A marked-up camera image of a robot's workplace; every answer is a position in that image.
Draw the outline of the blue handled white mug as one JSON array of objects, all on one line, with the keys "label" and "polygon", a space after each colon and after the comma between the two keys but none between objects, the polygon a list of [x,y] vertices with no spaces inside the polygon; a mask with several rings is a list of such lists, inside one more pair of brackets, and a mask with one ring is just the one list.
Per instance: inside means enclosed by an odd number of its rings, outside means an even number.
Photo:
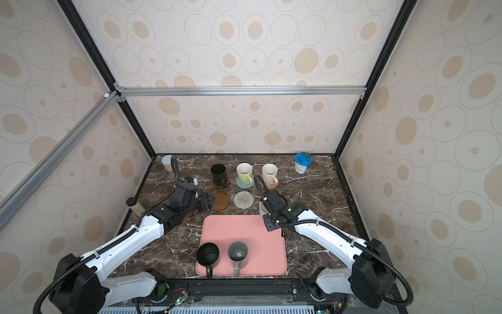
[{"label": "blue handled white mug", "polygon": [[267,208],[265,207],[264,203],[263,202],[260,202],[259,203],[259,213],[260,215],[263,217],[264,215],[268,215],[269,212],[267,210]]}]

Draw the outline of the dark brown wooden coaster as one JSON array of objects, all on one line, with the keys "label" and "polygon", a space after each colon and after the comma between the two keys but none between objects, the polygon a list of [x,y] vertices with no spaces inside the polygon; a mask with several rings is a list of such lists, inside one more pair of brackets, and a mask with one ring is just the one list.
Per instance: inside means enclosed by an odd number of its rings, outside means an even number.
[{"label": "dark brown wooden coaster", "polygon": [[230,182],[227,182],[226,184],[223,184],[223,185],[218,185],[218,184],[216,184],[216,183],[215,183],[214,179],[212,179],[212,180],[210,181],[210,185],[211,185],[211,187],[213,187],[213,188],[215,188],[215,189],[217,189],[217,190],[223,190],[223,189],[226,189],[226,188],[228,188],[228,187],[230,186],[230,184],[231,184]]}]

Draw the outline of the light brown wooden coaster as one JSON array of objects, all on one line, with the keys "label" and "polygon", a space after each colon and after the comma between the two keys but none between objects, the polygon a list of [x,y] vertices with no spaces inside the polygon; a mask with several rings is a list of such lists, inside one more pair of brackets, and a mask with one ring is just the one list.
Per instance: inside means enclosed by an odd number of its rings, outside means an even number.
[{"label": "light brown wooden coaster", "polygon": [[217,192],[214,194],[214,205],[212,210],[221,212],[228,208],[230,204],[230,197],[225,192]]}]

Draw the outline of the woven rattan round coaster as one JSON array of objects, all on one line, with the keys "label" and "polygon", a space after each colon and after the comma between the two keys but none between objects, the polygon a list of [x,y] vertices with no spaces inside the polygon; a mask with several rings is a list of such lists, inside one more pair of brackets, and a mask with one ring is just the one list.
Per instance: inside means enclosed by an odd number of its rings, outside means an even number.
[{"label": "woven rattan round coaster", "polygon": [[276,178],[276,177],[263,177],[262,179],[263,179],[266,187],[269,190],[273,190],[278,187],[278,184],[279,184],[278,178]]}]

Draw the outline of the black mug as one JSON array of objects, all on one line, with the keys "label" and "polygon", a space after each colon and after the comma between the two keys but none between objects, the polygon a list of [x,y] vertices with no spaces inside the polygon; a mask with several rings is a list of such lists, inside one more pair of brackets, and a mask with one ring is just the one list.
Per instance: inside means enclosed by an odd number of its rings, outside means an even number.
[{"label": "black mug", "polygon": [[206,277],[210,279],[220,261],[220,250],[215,243],[204,243],[197,250],[197,263],[205,268]]},{"label": "black mug", "polygon": [[211,166],[210,172],[216,184],[223,185],[229,182],[225,165],[214,164]]}]

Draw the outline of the white woven round coaster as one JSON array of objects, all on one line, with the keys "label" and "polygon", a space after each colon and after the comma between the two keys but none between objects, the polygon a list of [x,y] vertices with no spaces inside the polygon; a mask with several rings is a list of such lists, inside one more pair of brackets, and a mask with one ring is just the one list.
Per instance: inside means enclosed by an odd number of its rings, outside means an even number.
[{"label": "white woven round coaster", "polygon": [[241,191],[236,193],[233,198],[233,202],[239,209],[248,209],[253,205],[254,197],[250,192]]}]

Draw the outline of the grey felt round coaster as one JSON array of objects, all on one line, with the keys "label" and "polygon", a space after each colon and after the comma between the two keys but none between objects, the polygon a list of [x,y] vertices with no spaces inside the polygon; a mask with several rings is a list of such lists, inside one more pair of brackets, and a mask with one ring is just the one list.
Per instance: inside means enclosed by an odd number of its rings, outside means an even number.
[{"label": "grey felt round coaster", "polygon": [[248,184],[243,184],[239,178],[236,178],[236,184],[239,188],[241,189],[249,189],[249,188],[252,188],[254,186],[254,182],[251,181],[251,183],[248,183]]}]

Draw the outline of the pink handled white mug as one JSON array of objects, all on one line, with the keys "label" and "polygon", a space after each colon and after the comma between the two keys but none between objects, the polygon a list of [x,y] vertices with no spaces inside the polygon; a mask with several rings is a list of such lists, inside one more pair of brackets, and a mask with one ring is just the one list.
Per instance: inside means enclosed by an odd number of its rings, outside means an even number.
[{"label": "pink handled white mug", "polygon": [[274,164],[263,165],[261,177],[266,185],[278,184],[278,167]]}]

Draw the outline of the grey mug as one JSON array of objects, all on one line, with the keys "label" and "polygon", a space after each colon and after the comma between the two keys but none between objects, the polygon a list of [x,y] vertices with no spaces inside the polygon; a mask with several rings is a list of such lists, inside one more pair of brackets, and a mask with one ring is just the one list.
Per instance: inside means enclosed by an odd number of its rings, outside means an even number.
[{"label": "grey mug", "polygon": [[248,264],[248,247],[246,243],[240,241],[233,242],[229,246],[227,254],[233,266],[234,276],[239,277],[241,270]]}]

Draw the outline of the green handled white mug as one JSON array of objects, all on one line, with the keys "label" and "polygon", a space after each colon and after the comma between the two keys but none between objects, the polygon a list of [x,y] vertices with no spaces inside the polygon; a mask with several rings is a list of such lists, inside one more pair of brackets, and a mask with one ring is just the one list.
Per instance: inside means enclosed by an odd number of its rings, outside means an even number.
[{"label": "green handled white mug", "polygon": [[241,163],[237,166],[237,179],[242,185],[250,185],[253,184],[253,168],[248,163]]}]

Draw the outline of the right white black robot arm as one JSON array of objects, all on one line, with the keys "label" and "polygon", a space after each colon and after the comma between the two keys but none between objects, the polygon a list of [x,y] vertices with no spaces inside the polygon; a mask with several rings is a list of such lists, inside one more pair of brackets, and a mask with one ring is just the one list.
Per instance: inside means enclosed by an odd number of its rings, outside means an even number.
[{"label": "right white black robot arm", "polygon": [[304,284],[313,299],[323,301],[329,294],[352,294],[366,306],[378,308],[387,302],[409,306],[414,301],[413,290],[391,263],[386,247],[378,240],[367,242],[327,223],[311,210],[293,214],[291,208],[274,218],[270,213],[261,216],[267,231],[294,227],[333,253],[346,268],[324,268]]}]

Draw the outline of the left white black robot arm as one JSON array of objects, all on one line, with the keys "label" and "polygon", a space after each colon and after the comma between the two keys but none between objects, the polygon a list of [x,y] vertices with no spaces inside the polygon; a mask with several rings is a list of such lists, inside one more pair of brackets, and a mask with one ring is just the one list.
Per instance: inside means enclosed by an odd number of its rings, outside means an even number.
[{"label": "left white black robot arm", "polygon": [[129,257],[179,226],[185,218],[213,205],[213,196],[205,192],[173,197],[157,203],[136,224],[106,244],[82,256],[65,256],[58,263],[54,280],[35,301],[33,312],[41,313],[45,300],[62,313],[98,313],[104,307],[136,298],[163,302],[169,285],[167,278],[155,270],[115,279],[109,276]]}]

